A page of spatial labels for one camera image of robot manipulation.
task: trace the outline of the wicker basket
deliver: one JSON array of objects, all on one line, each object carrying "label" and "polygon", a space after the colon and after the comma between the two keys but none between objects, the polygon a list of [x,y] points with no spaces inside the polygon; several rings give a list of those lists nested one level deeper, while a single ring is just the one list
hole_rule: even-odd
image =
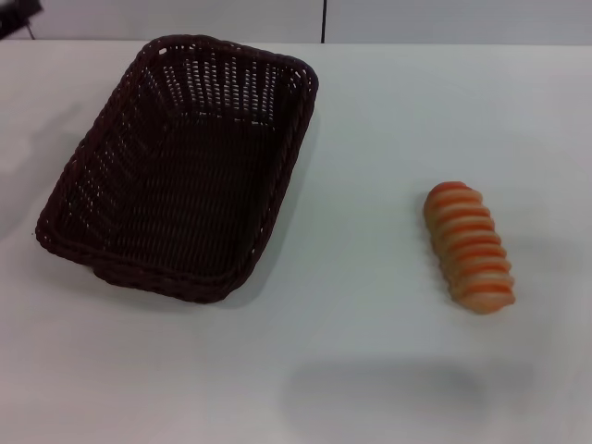
[{"label": "wicker basket", "polygon": [[148,43],[35,230],[122,287],[216,302],[252,273],[313,114],[302,61],[205,36]]}]

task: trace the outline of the woven basket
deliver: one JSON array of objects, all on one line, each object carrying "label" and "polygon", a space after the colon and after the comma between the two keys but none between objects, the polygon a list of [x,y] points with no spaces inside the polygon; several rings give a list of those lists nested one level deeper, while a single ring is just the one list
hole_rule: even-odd
[{"label": "woven basket", "polygon": [[276,222],[318,79],[205,36],[148,43],[70,158],[35,230],[107,282],[216,302]]}]

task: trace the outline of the table surface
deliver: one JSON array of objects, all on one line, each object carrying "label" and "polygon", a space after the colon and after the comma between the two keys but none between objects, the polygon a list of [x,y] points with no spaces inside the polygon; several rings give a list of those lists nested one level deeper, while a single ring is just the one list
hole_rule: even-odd
[{"label": "table surface", "polygon": [[[253,275],[198,306],[32,235],[142,43],[0,44],[0,441],[589,443],[592,48],[257,46],[314,67],[316,110]],[[513,307],[448,302],[443,180],[485,195]]]}]

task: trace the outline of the basket rim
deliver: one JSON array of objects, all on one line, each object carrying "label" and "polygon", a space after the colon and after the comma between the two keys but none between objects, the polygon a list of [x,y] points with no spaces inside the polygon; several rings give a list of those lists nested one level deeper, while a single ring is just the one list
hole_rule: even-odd
[{"label": "basket rim", "polygon": [[[255,254],[246,254],[246,256],[238,258],[233,266],[224,273],[214,276],[200,276],[196,273],[179,271],[170,267],[156,266],[142,261],[127,259],[115,253],[97,250],[86,243],[69,240],[67,237],[62,236],[55,230],[55,221],[49,220],[48,218],[49,210],[59,202],[60,191],[63,189],[63,187],[67,187],[68,184],[74,183],[80,177],[84,170],[84,166],[88,161],[87,157],[94,153],[96,146],[100,140],[103,139],[105,133],[110,128],[111,123],[115,118],[117,118],[117,111],[121,107],[121,104],[124,104],[129,99],[135,82],[142,74],[142,70],[149,66],[150,62],[153,60],[153,57],[158,56],[162,49],[170,47],[171,45],[181,46],[189,44],[198,47],[201,43],[206,43],[208,48],[217,50],[219,52],[231,52],[240,57],[247,56],[253,60],[265,61],[270,64],[281,64],[301,72],[305,78],[308,79],[309,88],[302,88],[300,94],[301,103],[299,104],[302,105],[300,107],[301,112],[298,116],[291,118],[289,123],[290,128],[287,129],[286,134],[278,147],[281,150],[288,143],[293,145],[295,143],[294,139],[298,139],[298,137],[295,138],[294,135],[301,136],[302,141],[304,133],[308,128],[310,116],[312,115],[315,107],[315,97],[318,90],[318,78],[315,71],[308,64],[290,55],[275,54],[266,50],[253,48],[248,45],[222,41],[214,37],[201,34],[175,34],[154,39],[141,49],[141,51],[136,55],[135,59],[123,74],[119,84],[111,93],[107,103],[99,113],[99,116],[93,122],[89,131],[77,146],[74,154],[66,163],[64,170],[62,171],[54,189],[52,190],[47,204],[40,213],[35,229],[35,234],[37,241],[40,242],[40,244],[47,251],[68,260],[74,260],[72,257],[68,256],[68,252],[76,254],[78,258],[80,258],[80,253],[82,253],[84,256],[86,256],[87,260],[80,258],[80,260],[75,260],[74,262],[82,265],[89,265],[93,268],[99,267],[116,269],[131,267],[136,270],[141,270],[147,275],[174,278],[189,282],[192,285],[204,287],[214,287],[216,285],[219,286],[220,284],[226,283],[228,284],[228,289],[233,290],[241,285],[250,275],[248,265],[251,262],[251,269],[254,268],[254,265],[257,263],[261,254],[263,253],[263,250],[265,249],[258,247],[261,244],[263,244],[263,247],[265,247],[271,235],[271,229],[265,230],[268,231],[266,235],[259,236],[254,240],[252,248],[255,249]],[[288,186],[287,182],[290,181],[291,170],[293,169],[296,162],[296,158],[294,158],[293,161],[290,161],[288,157],[289,156],[283,160],[281,172],[274,180],[274,192],[267,199],[268,207],[273,206],[274,203],[277,203],[278,201],[281,204],[283,201],[283,197]],[[285,186],[283,187],[281,186],[282,179],[286,181]],[[63,210],[55,212],[55,217],[57,217],[61,211]],[[278,212],[269,212],[269,216],[264,215],[260,220],[259,227],[264,227],[266,224],[270,224],[270,228],[273,228],[275,226],[277,216]],[[98,265],[97,262],[103,262],[104,265]]]}]

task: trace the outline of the white wall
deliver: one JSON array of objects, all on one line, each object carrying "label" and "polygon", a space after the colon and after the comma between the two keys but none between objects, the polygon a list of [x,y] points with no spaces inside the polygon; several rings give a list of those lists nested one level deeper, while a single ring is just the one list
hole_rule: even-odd
[{"label": "white wall", "polygon": [[591,44],[591,0],[327,0],[328,43]]},{"label": "white wall", "polygon": [[150,40],[208,34],[237,42],[318,43],[323,0],[45,0],[40,39]]}]

